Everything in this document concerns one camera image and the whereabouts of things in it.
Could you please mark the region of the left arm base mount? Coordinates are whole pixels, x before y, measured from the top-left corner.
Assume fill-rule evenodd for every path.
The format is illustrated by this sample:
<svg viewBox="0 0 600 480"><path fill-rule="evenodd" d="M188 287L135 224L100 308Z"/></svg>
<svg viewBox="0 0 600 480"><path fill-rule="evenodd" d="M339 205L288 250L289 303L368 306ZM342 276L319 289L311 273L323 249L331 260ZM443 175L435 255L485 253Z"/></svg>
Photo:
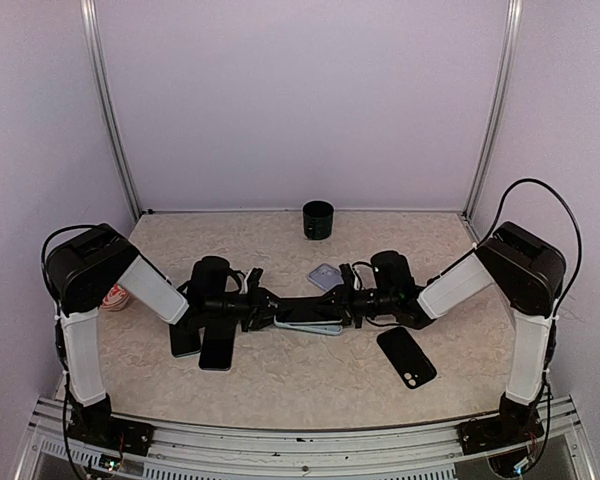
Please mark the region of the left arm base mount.
<svg viewBox="0 0 600 480"><path fill-rule="evenodd" d="M154 431L154 427L148 423L115 416L79 418L73 415L68 437L121 454L146 457Z"/></svg>

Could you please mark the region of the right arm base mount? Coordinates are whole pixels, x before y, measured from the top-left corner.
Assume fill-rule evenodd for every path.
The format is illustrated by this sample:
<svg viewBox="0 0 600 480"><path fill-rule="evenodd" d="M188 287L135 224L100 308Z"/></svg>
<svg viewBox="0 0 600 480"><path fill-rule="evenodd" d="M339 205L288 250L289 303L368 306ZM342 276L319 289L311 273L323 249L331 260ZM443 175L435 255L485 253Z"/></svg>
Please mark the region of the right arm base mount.
<svg viewBox="0 0 600 480"><path fill-rule="evenodd" d="M545 433L538 419L521 426L517 421L501 416L462 422L456 431L465 456L521 444Z"/></svg>

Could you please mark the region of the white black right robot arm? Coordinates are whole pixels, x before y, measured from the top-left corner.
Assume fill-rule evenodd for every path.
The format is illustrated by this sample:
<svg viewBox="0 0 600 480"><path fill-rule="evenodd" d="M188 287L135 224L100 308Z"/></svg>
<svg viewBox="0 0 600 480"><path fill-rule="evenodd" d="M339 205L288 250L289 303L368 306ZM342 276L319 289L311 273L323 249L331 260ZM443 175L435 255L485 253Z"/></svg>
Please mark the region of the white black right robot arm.
<svg viewBox="0 0 600 480"><path fill-rule="evenodd" d="M500 443L515 442L550 388L558 310L576 279L566 273L564 255L513 222L493 220L480 242L423 286L394 250L375 254L368 264L374 287L363 288L347 267L341 283L311 301L308 319L360 325L364 318L391 315L404 327L422 330L491 285L504 294L514 315L514 353L491 433Z"/></svg>

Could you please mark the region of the light blue phone case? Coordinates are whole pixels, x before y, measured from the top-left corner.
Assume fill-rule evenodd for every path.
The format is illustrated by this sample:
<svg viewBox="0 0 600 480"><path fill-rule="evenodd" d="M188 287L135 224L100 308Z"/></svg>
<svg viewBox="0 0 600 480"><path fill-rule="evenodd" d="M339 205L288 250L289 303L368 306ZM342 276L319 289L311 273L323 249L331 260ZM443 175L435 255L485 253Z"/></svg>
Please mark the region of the light blue phone case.
<svg viewBox="0 0 600 480"><path fill-rule="evenodd" d="M276 317L273 317L273 324L278 328L286 330L326 336L337 336L343 331L343 327L340 324L287 323L279 321Z"/></svg>

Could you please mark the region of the black phone white back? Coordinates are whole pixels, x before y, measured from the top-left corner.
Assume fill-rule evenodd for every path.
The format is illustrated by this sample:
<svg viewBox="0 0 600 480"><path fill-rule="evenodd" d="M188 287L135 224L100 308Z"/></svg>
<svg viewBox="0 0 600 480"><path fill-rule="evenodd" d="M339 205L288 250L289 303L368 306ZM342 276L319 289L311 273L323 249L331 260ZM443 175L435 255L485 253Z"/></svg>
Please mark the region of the black phone white back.
<svg viewBox="0 0 600 480"><path fill-rule="evenodd" d="M330 310L314 308L295 308L285 310L275 316L275 324L288 325L339 325L342 323L341 316Z"/></svg>

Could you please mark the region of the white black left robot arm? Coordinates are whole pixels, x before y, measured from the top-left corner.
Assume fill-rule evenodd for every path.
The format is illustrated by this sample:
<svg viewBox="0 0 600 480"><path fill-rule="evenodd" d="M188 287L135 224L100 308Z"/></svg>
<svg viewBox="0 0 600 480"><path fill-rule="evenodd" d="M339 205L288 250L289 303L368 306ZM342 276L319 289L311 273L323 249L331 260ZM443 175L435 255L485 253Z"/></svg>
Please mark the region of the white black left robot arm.
<svg viewBox="0 0 600 480"><path fill-rule="evenodd" d="M56 348L67 375L66 397L75 422L101 445L113 443L120 424L101 377L98 319L106 298L122 289L169 327L174 357L200 354L207 370L231 365L237 329L257 331L275 322L315 319L312 297L278 297L218 256L197 261L175 286L135 245L110 225L72 225L73 238L45 243L41 270L56 306Z"/></svg>

